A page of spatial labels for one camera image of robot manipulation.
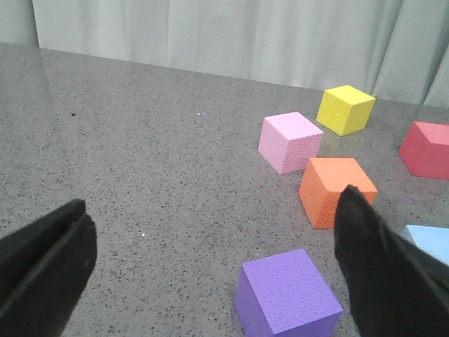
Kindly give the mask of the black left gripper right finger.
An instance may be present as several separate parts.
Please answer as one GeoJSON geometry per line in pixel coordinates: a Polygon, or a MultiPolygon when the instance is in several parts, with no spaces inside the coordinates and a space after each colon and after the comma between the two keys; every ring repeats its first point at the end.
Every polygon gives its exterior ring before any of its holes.
{"type": "Polygon", "coordinates": [[[361,336],[448,335],[448,266],[392,231],[353,185],[340,195],[334,237],[361,336]]]}

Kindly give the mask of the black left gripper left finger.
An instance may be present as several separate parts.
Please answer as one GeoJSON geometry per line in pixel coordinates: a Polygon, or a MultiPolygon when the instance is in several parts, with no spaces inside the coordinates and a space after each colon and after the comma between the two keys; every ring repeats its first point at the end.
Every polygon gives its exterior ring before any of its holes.
{"type": "Polygon", "coordinates": [[[96,260],[96,226],[82,199],[2,238],[1,335],[61,336],[96,260]]]}

